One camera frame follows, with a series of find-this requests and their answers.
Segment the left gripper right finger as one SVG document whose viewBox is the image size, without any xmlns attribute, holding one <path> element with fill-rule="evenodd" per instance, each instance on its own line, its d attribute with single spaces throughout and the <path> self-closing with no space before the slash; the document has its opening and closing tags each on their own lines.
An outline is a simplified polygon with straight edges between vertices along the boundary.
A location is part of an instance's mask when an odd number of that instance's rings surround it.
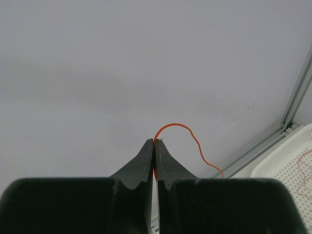
<svg viewBox="0 0 312 234">
<path fill-rule="evenodd" d="M 270 178 L 198 178 L 155 144 L 162 234 L 305 234 L 291 194 Z"/>
</svg>

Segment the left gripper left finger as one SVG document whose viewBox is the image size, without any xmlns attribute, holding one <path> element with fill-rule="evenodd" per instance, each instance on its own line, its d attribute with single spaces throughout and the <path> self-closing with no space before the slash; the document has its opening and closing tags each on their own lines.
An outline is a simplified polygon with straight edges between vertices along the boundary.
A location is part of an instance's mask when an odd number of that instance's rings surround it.
<svg viewBox="0 0 312 234">
<path fill-rule="evenodd" d="M 0 198 L 3 234 L 149 234 L 153 140 L 109 177 L 13 181 Z"/>
</svg>

